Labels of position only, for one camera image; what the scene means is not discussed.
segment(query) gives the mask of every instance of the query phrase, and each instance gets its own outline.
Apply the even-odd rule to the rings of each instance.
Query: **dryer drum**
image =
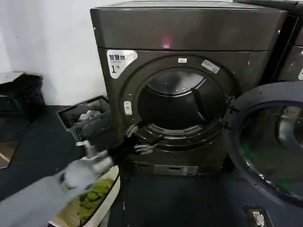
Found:
[[[146,82],[139,94],[138,113],[151,123],[147,130],[183,140],[218,124],[225,104],[220,86],[204,72],[171,69],[155,73]]]

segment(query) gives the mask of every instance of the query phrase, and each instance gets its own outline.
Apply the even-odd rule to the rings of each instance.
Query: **white wall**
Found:
[[[0,73],[11,71],[9,55],[3,40],[3,35],[0,30]]]
[[[105,95],[89,9],[120,1],[0,0],[0,71],[43,75],[49,105]]]

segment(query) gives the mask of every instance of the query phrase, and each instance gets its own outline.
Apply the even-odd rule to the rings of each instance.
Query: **black bin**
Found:
[[[41,76],[21,74],[0,85],[0,117],[20,116],[32,122],[45,109]]]

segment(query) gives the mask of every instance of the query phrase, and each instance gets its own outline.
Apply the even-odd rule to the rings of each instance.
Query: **door glass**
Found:
[[[303,199],[302,109],[259,109],[243,122],[239,143],[247,165],[279,193]]]

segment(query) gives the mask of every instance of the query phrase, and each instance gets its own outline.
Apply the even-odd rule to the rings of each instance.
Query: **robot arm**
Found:
[[[138,130],[131,126],[125,142],[112,150],[97,153],[88,141],[77,143],[85,146],[87,156],[73,161],[54,176],[42,178],[0,203],[1,227],[43,227],[76,196],[88,190],[94,182],[128,154],[149,153],[155,145],[137,145],[133,135]]]

